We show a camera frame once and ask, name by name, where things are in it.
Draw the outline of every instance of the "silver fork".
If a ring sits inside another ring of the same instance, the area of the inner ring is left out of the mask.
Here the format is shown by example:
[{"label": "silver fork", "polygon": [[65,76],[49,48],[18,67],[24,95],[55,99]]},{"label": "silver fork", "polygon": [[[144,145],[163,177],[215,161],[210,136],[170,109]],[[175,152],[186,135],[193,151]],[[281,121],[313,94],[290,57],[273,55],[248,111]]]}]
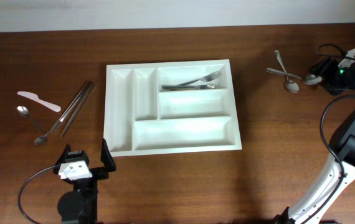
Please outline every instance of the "silver fork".
[{"label": "silver fork", "polygon": [[212,72],[204,77],[201,77],[201,78],[197,78],[195,80],[191,80],[191,81],[188,81],[188,82],[185,82],[185,83],[180,83],[180,84],[177,84],[177,85],[188,85],[188,84],[192,84],[192,83],[195,83],[195,82],[198,82],[198,81],[202,81],[202,82],[210,82],[214,79],[216,79],[217,77],[220,76],[220,71],[216,71],[216,72]]},{"label": "silver fork", "polygon": [[215,88],[214,84],[208,85],[196,85],[196,86],[184,86],[184,85],[162,85],[164,90],[207,90]]}]

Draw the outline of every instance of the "tray compartment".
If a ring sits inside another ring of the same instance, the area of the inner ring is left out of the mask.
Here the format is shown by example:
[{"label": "tray compartment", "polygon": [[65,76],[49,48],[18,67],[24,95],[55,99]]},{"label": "tray compartment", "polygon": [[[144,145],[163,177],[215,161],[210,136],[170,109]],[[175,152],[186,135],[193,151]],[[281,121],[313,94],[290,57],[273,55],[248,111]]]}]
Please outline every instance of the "tray compartment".
[{"label": "tray compartment", "polygon": [[178,85],[180,83],[188,82],[190,80],[201,78],[212,72],[220,71],[218,78],[210,82],[198,81],[190,85],[205,85],[215,84],[216,88],[227,88],[226,69],[223,64],[220,65],[198,65],[198,66],[182,66],[182,67],[160,67],[158,68],[159,89],[162,90],[161,85]]},{"label": "tray compartment", "polygon": [[155,68],[139,68],[133,72],[134,120],[157,119],[157,85]]},{"label": "tray compartment", "polygon": [[136,122],[135,150],[234,145],[231,118],[170,119]]},{"label": "tray compartment", "polygon": [[169,91],[159,94],[161,119],[228,116],[227,90]]},{"label": "tray compartment", "polygon": [[132,69],[107,72],[104,138],[110,152],[132,150]]}]

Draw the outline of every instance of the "wooden tabletop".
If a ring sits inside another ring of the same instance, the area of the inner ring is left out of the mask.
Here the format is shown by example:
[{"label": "wooden tabletop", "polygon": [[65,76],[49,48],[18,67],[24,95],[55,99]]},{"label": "wooden tabletop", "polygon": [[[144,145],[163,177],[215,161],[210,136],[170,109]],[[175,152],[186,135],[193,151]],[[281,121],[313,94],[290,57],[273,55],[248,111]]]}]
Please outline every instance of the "wooden tabletop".
[{"label": "wooden tabletop", "polygon": [[[98,220],[104,223],[227,223],[273,218],[305,193],[326,161],[319,119],[334,99],[321,87],[286,91],[278,49],[290,73],[306,75],[324,43],[355,48],[355,24],[88,30],[0,34],[0,223],[28,223],[17,193],[32,174],[56,162],[66,144],[101,166],[106,65],[230,59],[241,151],[116,157],[117,171],[98,183]],[[29,108],[48,129],[60,113],[17,96],[30,91],[63,110],[85,80],[95,89],[63,139],[46,145],[19,115]],[[355,108],[338,103],[327,115],[329,138]],[[34,179],[22,206],[41,223],[60,223],[57,202],[72,186],[48,172]],[[355,181],[324,219],[355,223]]]}]

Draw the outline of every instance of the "white wall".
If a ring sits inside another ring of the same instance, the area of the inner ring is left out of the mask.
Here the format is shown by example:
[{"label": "white wall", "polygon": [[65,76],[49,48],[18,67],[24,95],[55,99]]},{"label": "white wall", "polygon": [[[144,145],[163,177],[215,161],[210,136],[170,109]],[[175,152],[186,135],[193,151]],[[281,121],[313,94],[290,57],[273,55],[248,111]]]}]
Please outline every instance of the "white wall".
[{"label": "white wall", "polygon": [[0,32],[355,22],[355,0],[0,0]]}]

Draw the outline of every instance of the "spoon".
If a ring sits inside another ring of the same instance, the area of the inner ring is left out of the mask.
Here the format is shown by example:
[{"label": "spoon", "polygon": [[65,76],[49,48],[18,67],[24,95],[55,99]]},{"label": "spoon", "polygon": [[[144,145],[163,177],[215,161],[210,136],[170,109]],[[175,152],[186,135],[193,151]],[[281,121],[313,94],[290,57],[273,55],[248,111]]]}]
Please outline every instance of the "spoon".
[{"label": "spoon", "polygon": [[267,68],[266,72],[268,73],[273,73],[273,74],[277,74],[277,75],[288,75],[289,77],[294,77],[294,78],[299,78],[300,80],[302,80],[302,82],[306,85],[316,85],[319,84],[322,81],[322,78],[320,76],[316,76],[316,75],[307,75],[304,78],[300,77],[299,75],[294,75],[291,73],[284,73],[282,71],[276,70],[276,69],[272,69],[272,68]]},{"label": "spoon", "polygon": [[25,106],[18,106],[17,107],[18,112],[21,114],[21,116],[28,118],[32,124],[35,125],[39,131],[41,131],[43,134],[45,134],[45,131],[42,129],[42,127],[31,117],[31,114],[29,113],[29,110]]},{"label": "spoon", "polygon": [[296,84],[296,82],[294,82],[293,80],[290,80],[290,78],[287,75],[287,71],[285,70],[283,61],[282,61],[282,57],[280,56],[280,52],[278,50],[275,50],[275,55],[276,58],[278,60],[278,63],[280,63],[280,65],[282,66],[285,76],[286,76],[286,80],[284,82],[284,86],[288,91],[291,91],[293,93],[298,93],[300,90],[300,87],[298,86],[298,84]]},{"label": "spoon", "polygon": [[48,134],[49,134],[49,132],[44,133],[44,135],[39,136],[38,138],[35,138],[34,144],[39,145],[39,144],[45,143],[47,141]]}]

